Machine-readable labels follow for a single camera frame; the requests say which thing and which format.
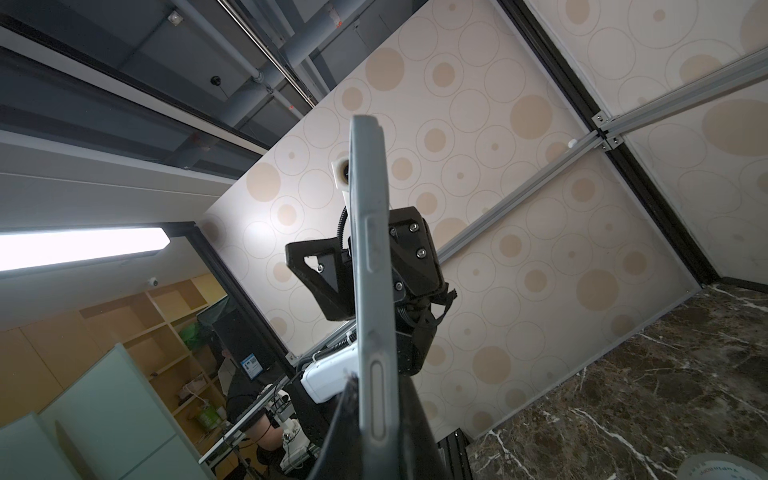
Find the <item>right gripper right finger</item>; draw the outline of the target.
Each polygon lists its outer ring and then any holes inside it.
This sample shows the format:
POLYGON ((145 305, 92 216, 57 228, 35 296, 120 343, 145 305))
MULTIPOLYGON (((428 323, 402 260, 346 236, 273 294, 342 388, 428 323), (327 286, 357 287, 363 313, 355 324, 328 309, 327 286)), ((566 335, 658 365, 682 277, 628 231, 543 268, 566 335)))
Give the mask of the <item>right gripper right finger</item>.
POLYGON ((399 472, 401 479, 449 479, 413 381, 398 378, 399 472))

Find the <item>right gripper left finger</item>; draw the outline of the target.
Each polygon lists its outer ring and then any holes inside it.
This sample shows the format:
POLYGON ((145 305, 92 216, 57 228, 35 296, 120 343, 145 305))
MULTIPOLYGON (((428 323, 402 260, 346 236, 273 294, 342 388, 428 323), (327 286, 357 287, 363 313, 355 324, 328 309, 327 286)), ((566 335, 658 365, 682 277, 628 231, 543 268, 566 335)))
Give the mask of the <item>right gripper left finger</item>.
POLYGON ((309 479, 350 480, 362 475, 362 445, 359 426, 359 379, 347 378, 330 429, 309 479))

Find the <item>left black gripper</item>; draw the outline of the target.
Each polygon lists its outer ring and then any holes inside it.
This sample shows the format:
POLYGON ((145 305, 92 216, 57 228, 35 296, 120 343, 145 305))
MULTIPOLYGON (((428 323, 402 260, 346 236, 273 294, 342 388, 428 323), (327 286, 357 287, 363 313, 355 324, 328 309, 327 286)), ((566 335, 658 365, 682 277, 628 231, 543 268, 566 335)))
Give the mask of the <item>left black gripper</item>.
MULTIPOLYGON (((416 375, 458 294, 443 276, 429 226, 416 208, 390 211, 389 235, 398 370, 416 375)), ((355 316, 352 260, 338 237, 288 243, 285 257, 328 321, 355 316)))

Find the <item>phone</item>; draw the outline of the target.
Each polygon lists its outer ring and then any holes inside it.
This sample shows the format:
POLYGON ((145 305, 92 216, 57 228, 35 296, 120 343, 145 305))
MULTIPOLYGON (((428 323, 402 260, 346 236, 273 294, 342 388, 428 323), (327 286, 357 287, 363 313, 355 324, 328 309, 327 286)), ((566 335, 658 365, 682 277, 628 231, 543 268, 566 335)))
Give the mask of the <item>phone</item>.
POLYGON ((389 183, 384 133, 375 117, 352 118, 350 147, 362 477, 398 479, 400 414, 388 228, 389 183))

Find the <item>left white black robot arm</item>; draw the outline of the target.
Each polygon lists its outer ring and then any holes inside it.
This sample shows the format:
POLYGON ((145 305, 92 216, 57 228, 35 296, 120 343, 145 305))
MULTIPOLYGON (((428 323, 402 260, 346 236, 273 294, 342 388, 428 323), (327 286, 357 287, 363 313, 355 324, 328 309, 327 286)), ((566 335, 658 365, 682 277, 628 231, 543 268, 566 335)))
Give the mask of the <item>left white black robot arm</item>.
MULTIPOLYGON (((423 367, 442 319, 432 311, 450 309, 457 297, 437 262, 429 227, 414 207, 389 213, 392 278, 390 289, 367 296, 380 301, 379 312, 393 316, 398 367, 398 455, 402 479, 448 479, 443 454, 431 433, 426 414, 412 382, 423 367)), ((354 249, 344 248, 339 237, 306 240, 286 246, 286 262, 302 281, 330 321, 360 320, 354 298, 354 249)), ((301 384, 318 404, 339 399, 328 431, 329 447, 320 457, 312 478, 358 478, 366 455, 362 452, 359 407, 362 399, 359 365, 363 329, 356 328, 349 345, 335 345, 318 353, 301 375, 301 384)))

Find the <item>wooden shelf unit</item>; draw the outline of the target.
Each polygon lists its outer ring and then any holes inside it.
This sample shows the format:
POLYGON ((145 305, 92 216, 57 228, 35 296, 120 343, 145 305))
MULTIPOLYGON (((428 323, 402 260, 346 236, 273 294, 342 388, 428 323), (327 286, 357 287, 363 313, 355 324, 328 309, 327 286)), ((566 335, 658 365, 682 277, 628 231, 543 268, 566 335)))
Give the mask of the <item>wooden shelf unit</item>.
POLYGON ((229 426, 224 378, 198 321, 225 296, 207 273, 79 311, 100 347, 125 347, 199 455, 229 426))

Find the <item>clear tape roll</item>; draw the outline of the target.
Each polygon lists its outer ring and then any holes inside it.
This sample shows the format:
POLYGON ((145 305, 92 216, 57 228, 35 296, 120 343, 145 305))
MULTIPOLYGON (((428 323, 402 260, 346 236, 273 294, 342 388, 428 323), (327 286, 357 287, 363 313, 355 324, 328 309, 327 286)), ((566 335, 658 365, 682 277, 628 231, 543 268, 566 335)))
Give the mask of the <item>clear tape roll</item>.
POLYGON ((687 458, 679 467, 678 480, 767 480, 767 471, 738 456, 700 453, 687 458))

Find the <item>ceiling fluorescent light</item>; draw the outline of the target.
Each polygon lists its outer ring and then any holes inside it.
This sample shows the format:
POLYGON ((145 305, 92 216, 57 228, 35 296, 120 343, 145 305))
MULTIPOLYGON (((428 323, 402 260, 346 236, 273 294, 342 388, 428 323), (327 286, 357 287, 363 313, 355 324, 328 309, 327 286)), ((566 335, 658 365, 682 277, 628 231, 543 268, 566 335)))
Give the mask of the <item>ceiling fluorescent light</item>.
POLYGON ((155 253, 169 244, 158 227, 7 233, 1 235, 1 272, 155 253))

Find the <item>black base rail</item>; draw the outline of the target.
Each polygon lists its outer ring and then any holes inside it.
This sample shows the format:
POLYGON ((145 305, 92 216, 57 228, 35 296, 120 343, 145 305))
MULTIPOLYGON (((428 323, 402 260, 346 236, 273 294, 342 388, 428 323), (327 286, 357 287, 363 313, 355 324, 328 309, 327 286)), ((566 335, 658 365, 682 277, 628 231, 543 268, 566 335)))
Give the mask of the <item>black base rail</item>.
POLYGON ((453 480, 473 480, 467 446, 471 443, 461 429, 456 429, 437 442, 438 452, 453 480))

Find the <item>diagonal aluminium rail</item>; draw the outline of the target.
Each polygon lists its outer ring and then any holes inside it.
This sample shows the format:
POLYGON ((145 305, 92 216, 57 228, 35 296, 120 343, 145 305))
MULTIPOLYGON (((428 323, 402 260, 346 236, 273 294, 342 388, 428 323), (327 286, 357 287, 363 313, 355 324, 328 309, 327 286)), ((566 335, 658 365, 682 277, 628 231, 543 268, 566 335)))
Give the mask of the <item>diagonal aluminium rail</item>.
MULTIPOLYGON (((584 138, 573 142, 566 152, 558 157, 553 163, 539 171, 536 175, 524 182, 518 187, 511 195, 505 197, 501 202, 496 204, 489 212, 481 215, 475 222, 469 227, 460 232, 456 237, 451 239, 447 244, 441 248, 436 248, 437 258, 440 263, 448 260, 451 256, 456 254, 459 250, 473 241, 480 233, 489 228, 493 223, 497 222, 504 215, 509 213, 517 204, 528 199, 533 193, 538 191, 544 184, 551 178, 560 173, 566 166, 570 165, 573 161, 580 158, 586 152, 594 149, 601 141, 601 136, 597 132, 592 132, 586 135, 584 138)), ((351 217, 350 207, 346 209, 344 207, 340 216, 338 224, 338 234, 334 237, 338 237, 341 241, 342 248, 349 251, 351 260, 352 257, 352 239, 345 239, 342 236, 344 230, 351 229, 351 217)))

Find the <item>horizontal aluminium rail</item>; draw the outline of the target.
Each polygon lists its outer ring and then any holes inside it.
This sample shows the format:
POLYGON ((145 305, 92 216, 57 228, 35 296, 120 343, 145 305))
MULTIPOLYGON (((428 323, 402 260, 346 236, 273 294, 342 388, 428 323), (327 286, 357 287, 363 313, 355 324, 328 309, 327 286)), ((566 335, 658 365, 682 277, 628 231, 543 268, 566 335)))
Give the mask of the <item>horizontal aluminium rail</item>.
POLYGON ((680 114, 701 104, 767 79, 767 47, 683 85, 625 114, 608 118, 600 112, 593 119, 604 135, 601 150, 611 151, 624 142, 623 134, 680 114))

